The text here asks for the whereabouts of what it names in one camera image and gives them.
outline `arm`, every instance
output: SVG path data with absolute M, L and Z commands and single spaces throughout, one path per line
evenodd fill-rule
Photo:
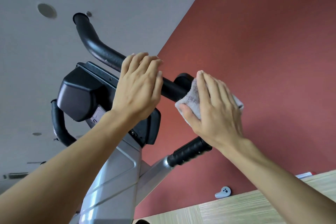
M 116 146 L 158 104 L 160 64 L 146 53 L 127 57 L 112 110 L 80 140 L 0 196 L 0 223 L 69 223 Z
M 245 139 L 241 113 L 226 85 L 197 73 L 201 120 L 181 105 L 194 132 L 227 157 L 291 224 L 336 223 L 336 203 L 263 155 Z

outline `cloth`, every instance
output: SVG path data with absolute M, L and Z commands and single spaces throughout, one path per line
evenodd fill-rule
M 243 110 L 244 104 L 235 96 L 233 96 L 237 106 L 239 107 L 240 111 Z M 175 103 L 175 107 L 178 109 L 179 113 L 183 116 L 182 110 L 180 109 L 180 104 L 186 104 L 190 107 L 191 111 L 195 114 L 195 116 L 200 120 L 201 119 L 201 112 L 200 112 L 200 98 L 198 95 L 197 83 L 196 79 L 194 79 L 191 83 L 191 89 L 185 95 L 183 99 L 180 99 Z

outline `ceiling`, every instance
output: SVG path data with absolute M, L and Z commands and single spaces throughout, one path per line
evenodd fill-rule
M 39 14 L 41 2 L 52 5 L 57 18 Z M 90 11 L 100 39 L 124 55 L 157 55 L 193 2 L 1 0 L 0 175 L 32 171 L 38 164 L 27 162 L 48 160 L 64 148 L 53 141 L 50 101 L 77 62 L 93 61 L 106 68 L 84 48 L 73 14 Z M 69 118 L 66 125 L 74 136 L 88 130 L 86 123 Z

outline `recessed light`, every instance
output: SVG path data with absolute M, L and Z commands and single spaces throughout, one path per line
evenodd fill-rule
M 42 14 L 44 17 L 54 19 L 57 17 L 57 12 L 52 5 L 48 5 L 45 3 L 40 3 L 37 5 L 37 10 Z

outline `white game controller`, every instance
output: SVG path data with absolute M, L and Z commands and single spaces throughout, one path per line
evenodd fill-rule
M 231 195 L 231 189 L 227 186 L 223 187 L 220 192 L 215 194 L 216 198 L 224 198 Z

